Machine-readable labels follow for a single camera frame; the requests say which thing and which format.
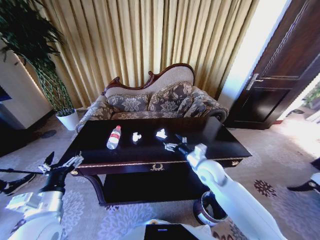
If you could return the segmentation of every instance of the black coffee table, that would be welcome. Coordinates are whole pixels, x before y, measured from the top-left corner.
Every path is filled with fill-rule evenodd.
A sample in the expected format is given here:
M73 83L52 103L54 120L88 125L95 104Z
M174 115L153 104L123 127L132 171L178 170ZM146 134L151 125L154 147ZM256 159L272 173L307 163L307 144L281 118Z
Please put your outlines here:
M117 125L121 138L118 147L109 150L106 143ZM156 137L162 128L165 140ZM137 143L134 132L142 134ZM215 117L97 120L85 124L60 163L82 152L84 161L71 174L92 183L101 206L198 199L208 188L184 159L164 149L163 142L179 142L175 134L187 137L191 149L205 144L206 157L224 168L251 156ZM98 177L102 174L104 184Z

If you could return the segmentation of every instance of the green foliage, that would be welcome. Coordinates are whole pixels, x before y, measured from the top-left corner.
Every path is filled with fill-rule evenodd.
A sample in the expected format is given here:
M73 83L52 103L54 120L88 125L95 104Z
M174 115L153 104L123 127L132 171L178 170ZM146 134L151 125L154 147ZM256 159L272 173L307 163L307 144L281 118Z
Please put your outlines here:
M313 100L320 98L320 83L305 97L305 104L310 104Z
M31 0L0 0L0 38L6 44L1 52L4 60L7 51L13 51L28 61L35 68L44 94L54 110L65 116L72 112L73 106L49 57L59 53L49 44L63 43L62 35L37 9L31 7L32 4Z

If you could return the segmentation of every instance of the sofa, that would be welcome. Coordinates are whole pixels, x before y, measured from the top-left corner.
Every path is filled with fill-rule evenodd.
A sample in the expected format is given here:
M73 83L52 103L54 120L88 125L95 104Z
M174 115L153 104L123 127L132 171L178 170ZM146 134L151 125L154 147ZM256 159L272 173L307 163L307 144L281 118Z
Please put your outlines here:
M227 118L228 109L194 86L190 65L176 63L159 74L148 74L148 81L140 87L123 85L119 77L113 79L77 124L76 132L94 120L214 116L223 123Z

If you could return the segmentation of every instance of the white flower pot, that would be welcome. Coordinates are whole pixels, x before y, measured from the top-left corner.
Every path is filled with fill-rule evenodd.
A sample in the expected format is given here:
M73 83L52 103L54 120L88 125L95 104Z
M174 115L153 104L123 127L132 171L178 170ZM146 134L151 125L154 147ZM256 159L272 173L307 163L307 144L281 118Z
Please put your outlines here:
M61 122L62 124L69 130L75 130L76 125L79 123L79 117L77 110L74 110L74 113L68 115L68 116L57 116L55 115Z

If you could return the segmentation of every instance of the door handle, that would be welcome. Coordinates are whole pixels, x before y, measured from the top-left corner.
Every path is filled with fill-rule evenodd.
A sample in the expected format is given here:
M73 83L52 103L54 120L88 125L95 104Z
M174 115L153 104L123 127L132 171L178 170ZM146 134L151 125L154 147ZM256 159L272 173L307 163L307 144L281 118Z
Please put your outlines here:
M248 86L246 87L246 90L249 91L252 87L252 85L255 83L255 82L263 82L264 80L263 79L257 79L259 73L255 73L253 74L253 76L251 77L251 80L248 84Z

